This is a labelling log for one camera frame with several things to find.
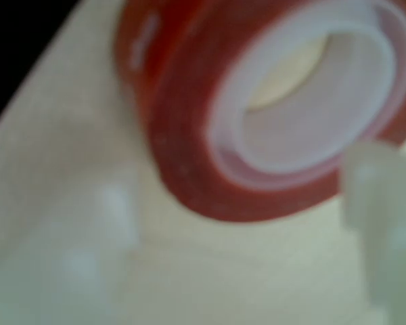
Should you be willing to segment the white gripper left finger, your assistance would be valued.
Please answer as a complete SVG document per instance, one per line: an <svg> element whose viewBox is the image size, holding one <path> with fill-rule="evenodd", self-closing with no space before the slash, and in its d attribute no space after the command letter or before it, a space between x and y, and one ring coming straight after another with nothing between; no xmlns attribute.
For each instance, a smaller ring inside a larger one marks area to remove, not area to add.
<svg viewBox="0 0 406 325"><path fill-rule="evenodd" d="M182 209L122 121L0 122L0 324L385 324L336 203Z"/></svg>

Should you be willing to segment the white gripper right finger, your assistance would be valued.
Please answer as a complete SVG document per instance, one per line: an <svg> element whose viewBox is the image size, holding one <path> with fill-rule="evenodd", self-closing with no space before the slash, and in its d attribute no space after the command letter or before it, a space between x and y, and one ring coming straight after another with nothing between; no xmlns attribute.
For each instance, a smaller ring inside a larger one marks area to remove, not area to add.
<svg viewBox="0 0 406 325"><path fill-rule="evenodd" d="M382 142L354 144L343 155L340 187L368 297L389 324L406 324L406 154Z"/></svg>

